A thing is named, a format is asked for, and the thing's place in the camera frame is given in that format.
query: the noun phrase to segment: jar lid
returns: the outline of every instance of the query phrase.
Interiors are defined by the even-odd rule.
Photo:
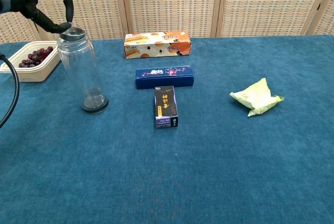
[[[77,41],[85,37],[85,31],[78,27],[70,27],[60,37],[67,41]]]

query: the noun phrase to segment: table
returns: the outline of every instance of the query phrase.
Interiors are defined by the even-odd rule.
[[[0,223],[334,223],[334,37],[192,39],[191,56],[126,60],[93,42],[110,104],[77,104],[60,63],[21,83],[0,130]],[[7,56],[23,43],[4,44]],[[191,65],[179,127],[156,129],[135,69]],[[263,115],[229,96],[266,77]],[[0,115],[13,97],[0,75]]]

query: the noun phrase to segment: food container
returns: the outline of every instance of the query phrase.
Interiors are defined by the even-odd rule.
[[[35,67],[20,68],[19,64],[22,60],[27,59],[27,55],[40,48],[53,47],[53,51],[46,57],[46,59]],[[20,82],[41,82],[44,81],[55,66],[60,61],[57,49],[57,41],[34,41],[26,44],[19,51],[17,51],[8,60],[14,66]],[[9,67],[3,63],[0,66],[0,73],[11,73]]]

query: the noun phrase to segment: clear glass bottle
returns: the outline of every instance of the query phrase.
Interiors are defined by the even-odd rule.
[[[60,58],[81,107],[88,113],[104,111],[109,101],[88,34],[79,26],[72,26],[59,35],[57,43]]]

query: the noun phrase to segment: orange and white box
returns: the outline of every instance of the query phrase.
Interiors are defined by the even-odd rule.
[[[186,31],[127,34],[126,58],[151,58],[189,55],[192,43]]]

